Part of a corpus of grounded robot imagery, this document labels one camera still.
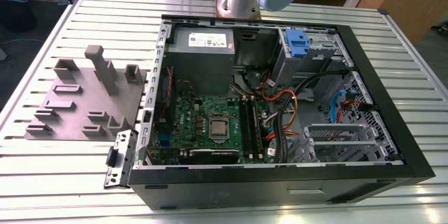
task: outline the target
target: metal bracket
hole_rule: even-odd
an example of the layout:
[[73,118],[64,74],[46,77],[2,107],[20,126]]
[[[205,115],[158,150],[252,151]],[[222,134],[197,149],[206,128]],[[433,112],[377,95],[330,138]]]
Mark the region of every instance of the metal bracket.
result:
[[108,169],[104,180],[104,189],[129,188],[128,179],[133,163],[132,158],[137,134],[138,133],[134,130],[121,131],[117,134],[114,145],[110,147],[106,154],[105,164]]

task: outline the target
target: wire bundle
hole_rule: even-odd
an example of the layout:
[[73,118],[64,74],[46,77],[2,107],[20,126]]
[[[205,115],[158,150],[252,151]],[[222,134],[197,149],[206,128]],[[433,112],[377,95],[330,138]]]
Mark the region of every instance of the wire bundle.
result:
[[172,87],[173,73],[170,72],[170,70],[169,70],[168,67],[166,67],[166,73],[168,73],[168,76],[169,76],[169,83],[168,83],[168,90],[166,90],[166,97],[165,97],[165,105],[162,106],[162,111],[161,111],[161,114],[160,114],[160,117],[158,117],[158,121],[165,116],[165,111],[166,111],[168,102],[169,102],[169,96],[170,96],[170,87]]
[[188,80],[182,80],[182,79],[178,79],[177,81],[176,81],[176,84],[178,83],[178,82],[184,82],[184,83],[186,83],[186,85],[188,85],[188,87],[189,87],[189,91],[188,92],[182,92],[181,94],[181,96],[184,96],[185,94],[194,94],[194,89],[193,89],[193,87],[190,86],[190,82],[188,81]]
[[274,133],[274,139],[276,139],[276,148],[280,151],[274,152],[274,157],[273,157],[273,162],[274,163],[285,163],[288,160],[288,154],[286,154],[286,137],[285,137],[285,132],[282,129],[282,115],[284,111],[288,107],[288,104],[290,102],[292,98],[296,98],[296,95],[306,88],[306,86],[318,78],[326,75],[344,75],[348,74],[349,70],[336,70],[336,71],[326,71],[317,73],[309,77],[306,77],[301,83],[296,86],[294,88],[294,95],[289,95],[286,100],[282,102],[281,108],[278,109],[277,116],[273,121],[273,133]]
[[[344,106],[349,106],[349,105],[360,105],[360,103],[357,101],[346,101],[344,102]],[[337,116],[336,116],[336,123],[341,123],[342,122],[342,111],[344,111],[344,108],[341,106],[341,108],[338,109],[338,112],[337,112]]]

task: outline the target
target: aluminum table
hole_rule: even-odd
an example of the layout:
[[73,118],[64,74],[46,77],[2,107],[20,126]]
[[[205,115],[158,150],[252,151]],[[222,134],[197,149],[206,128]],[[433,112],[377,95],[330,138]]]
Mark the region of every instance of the aluminum table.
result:
[[390,17],[376,10],[290,5],[262,19],[349,25],[436,177],[356,204],[152,211],[132,190],[102,190],[112,143],[28,141],[58,58],[92,67],[82,52],[102,45],[116,68],[150,70],[161,14],[214,16],[213,0],[78,0],[54,26],[0,114],[0,220],[133,223],[448,222],[448,92]]

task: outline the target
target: floor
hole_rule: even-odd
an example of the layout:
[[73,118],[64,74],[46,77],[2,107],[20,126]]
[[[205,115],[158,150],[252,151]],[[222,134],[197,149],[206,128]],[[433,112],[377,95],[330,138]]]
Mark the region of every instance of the floor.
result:
[[[26,4],[37,19],[36,27],[24,33],[12,33],[0,25],[0,49],[8,55],[8,60],[4,63],[0,61],[0,110],[40,50],[42,42],[38,40],[46,39],[64,11],[64,6],[53,3],[29,2]],[[448,35],[438,35],[436,30],[429,30],[416,48],[441,82],[448,86]]]

